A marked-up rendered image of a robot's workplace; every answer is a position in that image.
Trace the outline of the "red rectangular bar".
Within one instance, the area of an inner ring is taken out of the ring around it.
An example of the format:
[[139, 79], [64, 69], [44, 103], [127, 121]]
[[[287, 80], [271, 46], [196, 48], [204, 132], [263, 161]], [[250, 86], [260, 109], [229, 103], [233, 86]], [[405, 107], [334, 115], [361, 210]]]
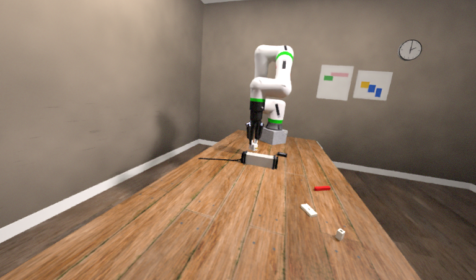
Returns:
[[325, 191], [325, 190], [330, 190], [329, 186], [315, 186], [314, 187], [315, 191]]

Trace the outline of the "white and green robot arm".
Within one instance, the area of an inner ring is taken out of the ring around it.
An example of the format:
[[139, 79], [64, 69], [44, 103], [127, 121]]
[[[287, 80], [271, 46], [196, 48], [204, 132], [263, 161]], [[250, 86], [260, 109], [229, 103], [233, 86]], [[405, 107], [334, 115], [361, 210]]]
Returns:
[[[267, 79], [268, 65], [276, 62], [275, 79]], [[291, 92], [293, 50], [290, 46], [260, 45], [255, 50], [255, 78], [250, 83], [249, 110], [268, 115], [266, 129], [282, 131], [285, 102], [266, 97], [285, 98]]]

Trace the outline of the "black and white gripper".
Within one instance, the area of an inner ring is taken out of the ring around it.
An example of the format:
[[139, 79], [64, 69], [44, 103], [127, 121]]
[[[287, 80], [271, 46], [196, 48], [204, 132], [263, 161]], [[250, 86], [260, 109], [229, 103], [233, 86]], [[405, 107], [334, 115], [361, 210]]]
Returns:
[[[247, 138], [249, 139], [249, 149], [252, 150], [253, 145], [253, 134], [255, 131], [254, 143], [257, 144], [259, 138], [261, 138], [262, 130], [265, 124], [262, 123], [263, 112], [250, 111], [250, 121], [246, 123], [247, 127]], [[251, 125], [251, 126], [250, 126]]]

